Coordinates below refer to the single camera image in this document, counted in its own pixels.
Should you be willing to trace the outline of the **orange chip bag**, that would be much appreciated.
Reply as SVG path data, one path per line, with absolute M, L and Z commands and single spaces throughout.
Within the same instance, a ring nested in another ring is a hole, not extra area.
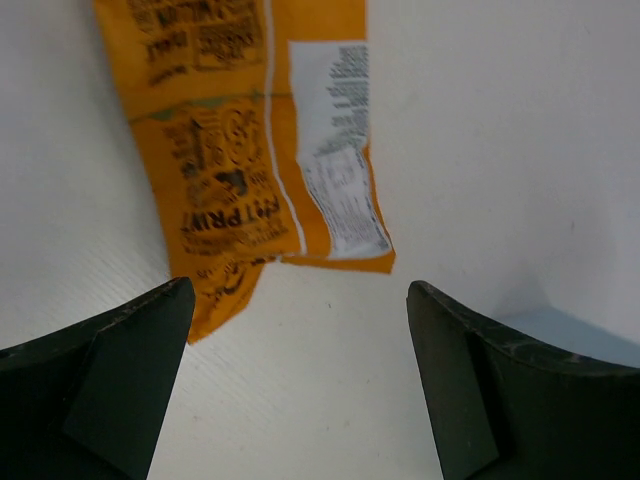
M 197 342 L 271 262 L 388 273 L 363 1 L 98 1 Z

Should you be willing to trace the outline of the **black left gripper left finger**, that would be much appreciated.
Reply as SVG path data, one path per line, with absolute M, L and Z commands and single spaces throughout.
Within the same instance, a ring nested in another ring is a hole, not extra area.
M 147 478 L 194 305 L 176 278 L 2 350 L 2 478 Z

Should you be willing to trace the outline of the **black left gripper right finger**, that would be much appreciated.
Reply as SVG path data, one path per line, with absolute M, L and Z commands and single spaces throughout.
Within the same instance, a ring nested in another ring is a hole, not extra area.
M 408 323 L 447 479 L 635 479 L 639 371 L 476 313 L 424 281 Z

